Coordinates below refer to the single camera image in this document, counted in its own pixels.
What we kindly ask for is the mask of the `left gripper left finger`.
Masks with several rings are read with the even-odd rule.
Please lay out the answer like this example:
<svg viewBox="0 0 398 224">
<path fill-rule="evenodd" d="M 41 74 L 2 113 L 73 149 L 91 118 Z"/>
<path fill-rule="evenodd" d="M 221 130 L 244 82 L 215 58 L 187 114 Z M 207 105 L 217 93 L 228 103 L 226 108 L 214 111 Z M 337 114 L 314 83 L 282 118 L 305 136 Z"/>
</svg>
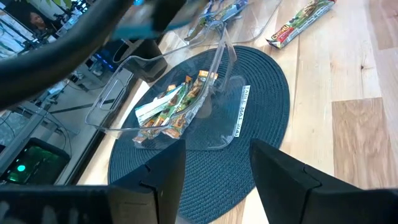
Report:
<svg viewBox="0 0 398 224">
<path fill-rule="evenodd" d="M 113 224 L 174 224 L 185 178 L 186 144 L 178 140 L 112 183 Z"/>
</svg>

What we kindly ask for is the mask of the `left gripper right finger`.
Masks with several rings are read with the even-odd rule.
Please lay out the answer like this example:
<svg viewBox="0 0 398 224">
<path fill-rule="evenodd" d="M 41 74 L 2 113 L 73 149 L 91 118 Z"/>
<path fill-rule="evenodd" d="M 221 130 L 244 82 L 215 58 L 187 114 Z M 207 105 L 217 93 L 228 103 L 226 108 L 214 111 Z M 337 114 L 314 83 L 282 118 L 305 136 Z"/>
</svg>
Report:
<svg viewBox="0 0 398 224">
<path fill-rule="evenodd" d="M 383 224 L 380 193 L 328 175 L 260 139 L 250 143 L 255 185 L 270 224 Z"/>
</svg>

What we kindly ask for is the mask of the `red chewy granola bar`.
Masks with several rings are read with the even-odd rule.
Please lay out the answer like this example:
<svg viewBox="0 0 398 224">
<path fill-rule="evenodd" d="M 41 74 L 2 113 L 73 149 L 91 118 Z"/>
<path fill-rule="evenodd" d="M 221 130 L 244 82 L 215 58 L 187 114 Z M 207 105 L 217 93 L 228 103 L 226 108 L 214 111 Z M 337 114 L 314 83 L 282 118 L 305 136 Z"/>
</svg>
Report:
<svg viewBox="0 0 398 224">
<path fill-rule="evenodd" d="M 326 14 L 335 3 L 336 0 L 312 0 L 267 39 L 268 44 L 282 49 L 319 17 Z"/>
</svg>

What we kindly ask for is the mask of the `dark round woven placemat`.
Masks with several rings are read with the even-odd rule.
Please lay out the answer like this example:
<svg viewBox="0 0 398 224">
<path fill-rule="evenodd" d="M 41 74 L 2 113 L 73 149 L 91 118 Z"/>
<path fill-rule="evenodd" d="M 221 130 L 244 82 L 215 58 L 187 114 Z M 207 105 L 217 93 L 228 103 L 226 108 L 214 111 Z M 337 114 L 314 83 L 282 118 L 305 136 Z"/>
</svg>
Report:
<svg viewBox="0 0 398 224">
<path fill-rule="evenodd" d="M 234 46 L 237 61 L 232 76 L 241 76 L 250 86 L 239 137 L 220 150 L 191 150 L 195 144 L 210 143 L 215 121 L 195 118 L 184 132 L 193 134 L 194 143 L 186 143 L 185 180 L 178 214 L 190 223 L 207 224 L 239 204 L 255 187 L 249 160 L 251 139 L 260 139 L 279 148 L 289 122 L 289 86 L 282 69 L 270 56 L 251 47 Z M 206 70 L 215 49 L 204 51 L 178 64 L 150 87 L 147 100 L 166 89 L 168 82 L 182 82 L 185 71 L 194 79 Z M 159 150 L 139 149 L 128 133 L 115 141 L 108 168 L 108 182 L 113 183 L 143 165 Z"/>
</svg>

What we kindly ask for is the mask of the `clear plastic bin with label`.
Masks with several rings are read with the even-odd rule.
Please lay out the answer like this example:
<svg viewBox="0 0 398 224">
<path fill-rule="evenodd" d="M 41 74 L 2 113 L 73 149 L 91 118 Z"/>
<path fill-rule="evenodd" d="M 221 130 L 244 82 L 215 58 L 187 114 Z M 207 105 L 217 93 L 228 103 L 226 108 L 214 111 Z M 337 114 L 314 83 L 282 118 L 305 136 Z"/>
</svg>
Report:
<svg viewBox="0 0 398 224">
<path fill-rule="evenodd" d="M 215 135 L 210 137 L 210 143 L 195 144 L 191 150 L 214 151 L 227 146 L 235 135 L 236 121 L 239 116 L 241 91 L 245 86 L 245 80 L 241 76 L 232 76 L 233 65 L 237 59 L 237 55 L 226 30 L 223 30 L 222 34 L 219 35 L 219 41 L 216 45 L 205 45 L 202 42 L 188 44 L 184 40 L 178 40 L 175 50 L 171 50 L 152 59 L 130 56 L 120 64 L 114 74 L 124 68 L 130 71 L 136 79 L 140 79 L 148 85 L 148 89 L 139 97 L 137 103 L 123 123 L 123 133 L 121 137 L 124 136 L 125 133 L 128 133 L 126 134 L 126 139 L 132 137 L 132 140 L 137 136 L 142 128 L 139 126 L 136 118 L 135 108 L 152 102 L 156 96 L 165 92 L 169 85 L 166 89 L 160 91 L 160 93 L 158 92 L 154 98 L 150 97 L 145 100 L 144 95 L 149 91 L 150 87 L 158 87 L 158 84 L 155 83 L 159 81 L 160 78 L 165 77 L 165 75 L 171 75 L 171 73 L 168 72 L 178 64 L 211 49 L 215 49 L 216 51 L 214 57 L 209 57 L 211 64 L 205 70 L 208 71 L 205 88 L 210 88 L 203 105 L 198 110 L 194 119 L 200 118 L 204 121 L 215 121 L 216 126 L 214 128 L 207 126 L 211 131 L 215 131 L 215 133 L 213 133 Z M 171 81 L 167 84 L 179 86 L 182 82 L 174 83 Z M 162 133 L 162 130 L 171 127 L 171 120 L 182 113 L 185 113 L 185 111 L 176 112 L 172 115 L 169 123 L 162 127 L 161 132 L 155 138 L 146 139 L 140 144 L 132 140 L 134 145 L 139 149 L 162 150 L 179 139 L 184 140 L 185 143 L 187 143 L 188 140 L 188 144 L 193 145 L 193 134 L 187 134 L 188 136 L 185 136 L 185 138 L 183 137 L 188 127 L 179 139 L 173 139 Z"/>
</svg>

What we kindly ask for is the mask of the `computer tower with green light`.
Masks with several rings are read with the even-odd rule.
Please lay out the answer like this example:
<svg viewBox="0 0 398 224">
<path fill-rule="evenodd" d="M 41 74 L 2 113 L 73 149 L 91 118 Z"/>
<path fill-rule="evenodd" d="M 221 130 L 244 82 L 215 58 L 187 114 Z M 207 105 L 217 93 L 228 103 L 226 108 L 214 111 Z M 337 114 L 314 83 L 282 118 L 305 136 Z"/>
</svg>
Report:
<svg viewBox="0 0 398 224">
<path fill-rule="evenodd" d="M 62 149 L 41 139 L 31 138 L 0 175 L 1 184 L 53 185 L 70 161 Z"/>
</svg>

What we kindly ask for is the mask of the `person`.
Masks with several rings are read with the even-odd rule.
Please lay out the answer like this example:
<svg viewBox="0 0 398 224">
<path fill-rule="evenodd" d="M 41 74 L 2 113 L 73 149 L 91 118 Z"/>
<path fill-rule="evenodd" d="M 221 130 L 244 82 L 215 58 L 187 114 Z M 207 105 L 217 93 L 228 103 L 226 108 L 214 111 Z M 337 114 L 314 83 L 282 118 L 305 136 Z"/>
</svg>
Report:
<svg viewBox="0 0 398 224">
<path fill-rule="evenodd" d="M 36 33 L 46 33 L 47 26 L 40 15 L 35 12 L 29 14 L 30 23 L 34 26 Z"/>
</svg>

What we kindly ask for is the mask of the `black aluminium table frame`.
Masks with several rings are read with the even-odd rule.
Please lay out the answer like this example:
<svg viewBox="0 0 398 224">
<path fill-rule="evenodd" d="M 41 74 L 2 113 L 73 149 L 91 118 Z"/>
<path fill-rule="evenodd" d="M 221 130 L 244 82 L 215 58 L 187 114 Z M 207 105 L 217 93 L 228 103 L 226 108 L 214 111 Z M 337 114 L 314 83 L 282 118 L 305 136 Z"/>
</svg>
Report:
<svg viewBox="0 0 398 224">
<path fill-rule="evenodd" d="M 58 115 L 72 131 L 70 172 L 63 180 L 73 184 L 106 184 L 113 145 L 140 96 L 148 89 L 142 80 L 121 69 L 105 73 L 103 86 L 79 90 L 68 86 L 64 112 Z"/>
</svg>

